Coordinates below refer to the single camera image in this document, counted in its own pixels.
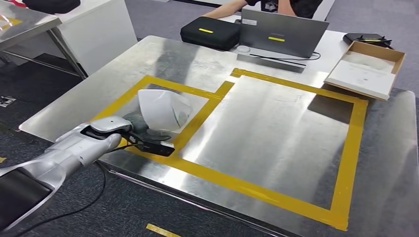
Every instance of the black case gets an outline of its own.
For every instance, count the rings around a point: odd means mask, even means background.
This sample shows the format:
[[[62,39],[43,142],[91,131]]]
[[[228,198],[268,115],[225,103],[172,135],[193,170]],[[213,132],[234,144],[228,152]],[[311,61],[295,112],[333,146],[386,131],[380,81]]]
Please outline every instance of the black case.
[[[23,0],[29,9],[48,14],[68,13],[80,5],[80,0]]]
[[[199,17],[180,30],[182,41],[228,51],[240,39],[240,25],[209,17]]]

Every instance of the metal table leg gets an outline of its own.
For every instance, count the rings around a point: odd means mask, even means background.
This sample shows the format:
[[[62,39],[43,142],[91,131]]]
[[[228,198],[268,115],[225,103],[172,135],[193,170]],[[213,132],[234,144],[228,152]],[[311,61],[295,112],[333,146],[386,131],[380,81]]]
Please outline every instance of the metal table leg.
[[[51,37],[52,41],[57,45],[58,49],[60,49],[61,53],[64,55],[64,57],[68,60],[68,62],[71,64],[71,66],[74,68],[76,73],[82,78],[86,79],[87,75],[81,69],[81,67],[77,64],[77,60],[71,53],[71,51],[68,49],[66,44],[61,38],[60,32],[57,28],[53,28],[49,31],[47,31],[48,35]]]

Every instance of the black zippered case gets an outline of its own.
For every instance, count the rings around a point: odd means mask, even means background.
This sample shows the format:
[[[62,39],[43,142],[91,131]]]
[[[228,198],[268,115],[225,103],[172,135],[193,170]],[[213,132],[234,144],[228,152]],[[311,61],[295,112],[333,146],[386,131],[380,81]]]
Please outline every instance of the black zippered case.
[[[228,51],[239,43],[240,25],[201,16],[180,30],[182,41]]]

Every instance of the laptop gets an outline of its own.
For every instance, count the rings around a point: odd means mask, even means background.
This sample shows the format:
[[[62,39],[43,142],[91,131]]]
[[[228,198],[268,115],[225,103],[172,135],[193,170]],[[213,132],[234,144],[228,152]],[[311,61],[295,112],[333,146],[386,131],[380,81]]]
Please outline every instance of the laptop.
[[[242,9],[240,45],[310,58],[329,23]]]

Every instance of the yellow tape rectangle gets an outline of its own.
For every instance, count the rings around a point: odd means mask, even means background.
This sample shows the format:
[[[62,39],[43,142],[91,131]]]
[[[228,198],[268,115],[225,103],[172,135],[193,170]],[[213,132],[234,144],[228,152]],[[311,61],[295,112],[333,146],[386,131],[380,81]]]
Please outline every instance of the yellow tape rectangle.
[[[279,42],[285,42],[285,39],[276,38],[276,37],[272,37],[272,36],[269,36],[269,37],[268,37],[268,39],[269,39],[269,40],[279,41]]]
[[[225,95],[233,87],[234,83],[232,82],[224,81],[216,92],[209,92],[189,87],[186,85],[178,84],[172,81],[163,80],[152,76],[145,76],[136,85],[130,88],[116,101],[111,103],[107,108],[101,111],[93,119],[99,119],[113,115],[120,107],[122,107],[125,103],[129,102],[135,96],[138,90],[145,88],[148,84],[151,83],[169,89],[207,98],[208,101],[204,104],[200,111],[198,111],[198,113],[186,125],[186,127],[181,131],[181,133],[174,139],[173,144],[175,146],[175,151],[170,157],[162,157],[150,153],[144,153],[133,147],[127,148],[127,150],[142,157],[195,175],[204,180],[216,183],[225,188],[248,195],[255,199],[311,218],[313,220],[334,226],[339,230],[346,230],[348,224],[350,201],[352,196],[352,186],[355,178],[355,169],[358,160],[359,144],[361,142],[362,129],[364,125],[364,118],[368,101],[359,99],[357,97],[348,96],[337,92],[315,88],[305,84],[270,77],[267,75],[258,74],[237,68],[233,70],[231,76],[238,78],[241,76],[248,76],[254,79],[260,79],[279,85],[313,92],[318,95],[354,104],[349,122],[348,134],[343,145],[343,152],[338,169],[335,192],[332,198],[330,210],[278,193],[276,191],[269,190],[251,182],[241,180],[239,178],[184,160],[181,157],[179,157],[179,151],[183,149],[183,147],[192,138],[195,132],[201,127],[201,125],[205,122],[205,120],[210,116],[213,110],[218,106],[218,104],[223,100]],[[123,146],[125,144],[126,141],[122,141],[120,146]]]

